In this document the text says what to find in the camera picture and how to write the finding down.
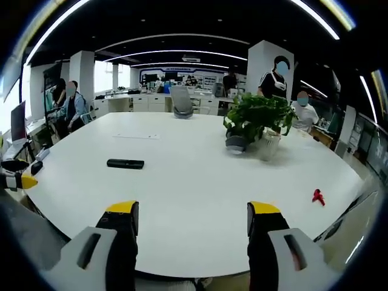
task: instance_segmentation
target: monitor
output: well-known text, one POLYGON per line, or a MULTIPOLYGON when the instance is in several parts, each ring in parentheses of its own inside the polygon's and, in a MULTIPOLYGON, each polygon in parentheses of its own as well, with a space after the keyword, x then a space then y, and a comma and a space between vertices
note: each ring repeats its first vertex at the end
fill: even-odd
POLYGON ((25 132, 25 101, 11 111, 11 137, 12 142, 27 138, 25 132))
POLYGON ((151 75, 146 75, 145 76, 145 82, 146 83, 155 82, 157 79, 158 79, 158 75, 157 74, 151 74, 151 75))
POLYGON ((164 79, 166 81, 169 80, 177 80, 178 79, 178 73, 177 72, 167 72, 164 76, 164 79))

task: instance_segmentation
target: gray office chair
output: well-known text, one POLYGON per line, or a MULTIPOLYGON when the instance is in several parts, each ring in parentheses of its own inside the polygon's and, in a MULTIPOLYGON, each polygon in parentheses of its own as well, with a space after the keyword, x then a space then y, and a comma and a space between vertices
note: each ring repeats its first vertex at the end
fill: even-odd
POLYGON ((202 108, 207 109, 208 114, 210 112, 209 107, 193 106, 186 86, 171 86, 170 94, 172 98, 173 113, 177 118, 190 118, 193 116, 194 109, 202 108))

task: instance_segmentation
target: man in black shirt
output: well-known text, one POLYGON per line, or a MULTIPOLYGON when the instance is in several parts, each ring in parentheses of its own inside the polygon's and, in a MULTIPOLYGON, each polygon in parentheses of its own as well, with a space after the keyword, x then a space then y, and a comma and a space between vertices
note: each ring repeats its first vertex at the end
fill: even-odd
POLYGON ((257 94, 266 98, 278 96, 287 98, 287 83, 284 75, 290 70, 290 62, 285 56, 277 56, 274 68, 261 77, 257 94))
POLYGON ((229 94, 229 90, 234 89, 237 86, 237 79, 236 79, 235 72, 233 72, 232 70, 229 70, 228 75, 226 75, 222 79, 222 83, 224 84, 225 95, 227 97, 229 94))

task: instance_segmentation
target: white table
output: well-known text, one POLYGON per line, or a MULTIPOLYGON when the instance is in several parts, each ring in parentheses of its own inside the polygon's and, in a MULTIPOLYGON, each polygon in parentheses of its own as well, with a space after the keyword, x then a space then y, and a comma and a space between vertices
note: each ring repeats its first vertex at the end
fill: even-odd
POLYGON ((27 133, 30 136, 34 136, 44 128, 45 124, 46 124, 45 118, 34 120, 33 122, 31 122, 29 125, 26 126, 27 133))
POLYGON ((27 194, 74 238, 111 204, 139 201, 136 269, 175 277, 222 276, 249 269, 247 202, 272 203, 291 227, 314 239, 356 197, 361 178, 304 132, 282 137, 272 163, 225 148, 222 117, 110 113, 51 148, 39 184, 27 194), (121 136, 160 135, 159 139, 121 136), (142 170, 108 159, 139 159, 142 170), (312 203, 315 189, 326 200, 312 203))

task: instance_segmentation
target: window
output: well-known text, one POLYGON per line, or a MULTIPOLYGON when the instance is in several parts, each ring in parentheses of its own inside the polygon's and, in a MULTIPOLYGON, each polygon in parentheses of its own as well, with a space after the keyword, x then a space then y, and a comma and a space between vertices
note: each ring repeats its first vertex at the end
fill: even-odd
POLYGON ((19 105, 19 80, 14 84, 5 102, 0 103, 0 132, 11 128, 11 111, 19 105))
POLYGON ((131 87, 131 67, 119 64, 118 87, 131 87))
POLYGON ((22 101, 25 101, 25 118, 31 117, 31 95, 30 95, 30 77, 31 66, 25 65, 23 68, 22 77, 22 101))
POLYGON ((111 62, 95 62, 95 93, 113 88, 113 64, 111 62))

